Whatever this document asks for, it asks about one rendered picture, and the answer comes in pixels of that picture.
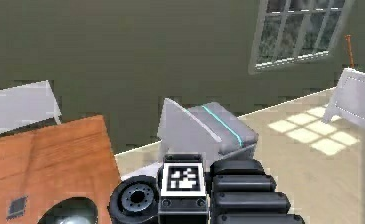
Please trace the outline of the white framed window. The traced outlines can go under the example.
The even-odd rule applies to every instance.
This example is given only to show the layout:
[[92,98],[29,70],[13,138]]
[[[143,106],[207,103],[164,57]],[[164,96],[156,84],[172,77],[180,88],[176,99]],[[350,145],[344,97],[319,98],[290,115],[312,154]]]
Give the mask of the white framed window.
[[327,58],[356,0],[260,0],[249,72]]

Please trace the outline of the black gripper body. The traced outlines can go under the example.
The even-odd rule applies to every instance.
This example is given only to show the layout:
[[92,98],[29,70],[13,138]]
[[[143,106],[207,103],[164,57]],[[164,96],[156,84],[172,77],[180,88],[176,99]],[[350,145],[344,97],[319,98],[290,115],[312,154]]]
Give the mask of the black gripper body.
[[112,192],[108,212],[112,224],[158,224],[156,179],[139,175],[122,181]]

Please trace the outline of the brown wooden table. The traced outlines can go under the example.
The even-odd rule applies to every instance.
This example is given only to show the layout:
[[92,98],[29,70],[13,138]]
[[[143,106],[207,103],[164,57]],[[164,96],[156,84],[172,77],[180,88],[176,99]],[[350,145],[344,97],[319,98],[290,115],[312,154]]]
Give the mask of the brown wooden table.
[[[37,224],[71,197],[91,199],[98,224],[111,224],[107,205],[119,183],[101,115],[0,138],[0,224]],[[22,196],[25,214],[7,220],[11,201]]]

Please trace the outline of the orange thin pole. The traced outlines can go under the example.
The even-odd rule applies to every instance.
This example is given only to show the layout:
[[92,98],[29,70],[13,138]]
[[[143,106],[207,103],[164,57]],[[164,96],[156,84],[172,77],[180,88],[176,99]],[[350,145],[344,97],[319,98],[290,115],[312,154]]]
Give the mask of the orange thin pole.
[[351,45],[351,35],[350,34],[345,35],[345,40],[347,43],[347,51],[348,51],[350,68],[354,68],[355,64],[354,64],[352,45]]

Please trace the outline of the small grey square object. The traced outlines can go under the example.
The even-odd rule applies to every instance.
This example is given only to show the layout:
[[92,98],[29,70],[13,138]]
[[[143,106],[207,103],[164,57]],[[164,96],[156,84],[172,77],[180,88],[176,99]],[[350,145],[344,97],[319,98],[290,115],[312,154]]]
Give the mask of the small grey square object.
[[25,214],[26,203],[26,196],[12,200],[8,207],[6,219],[11,220],[23,216]]

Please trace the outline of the black round bowl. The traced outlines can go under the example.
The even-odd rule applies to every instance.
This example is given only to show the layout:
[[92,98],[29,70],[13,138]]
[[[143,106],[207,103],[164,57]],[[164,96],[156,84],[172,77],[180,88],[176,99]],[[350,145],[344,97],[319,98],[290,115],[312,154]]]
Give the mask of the black round bowl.
[[98,224],[98,209],[89,198],[71,197],[52,206],[37,224]]

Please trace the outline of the white chair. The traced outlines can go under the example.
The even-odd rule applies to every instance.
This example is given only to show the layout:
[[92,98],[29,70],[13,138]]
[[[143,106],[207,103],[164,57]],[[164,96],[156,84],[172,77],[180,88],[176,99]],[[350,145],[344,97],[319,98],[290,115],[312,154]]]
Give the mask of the white chair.
[[48,80],[0,90],[0,134],[61,116]]
[[365,129],[365,73],[345,68],[328,102],[322,121],[339,116]]

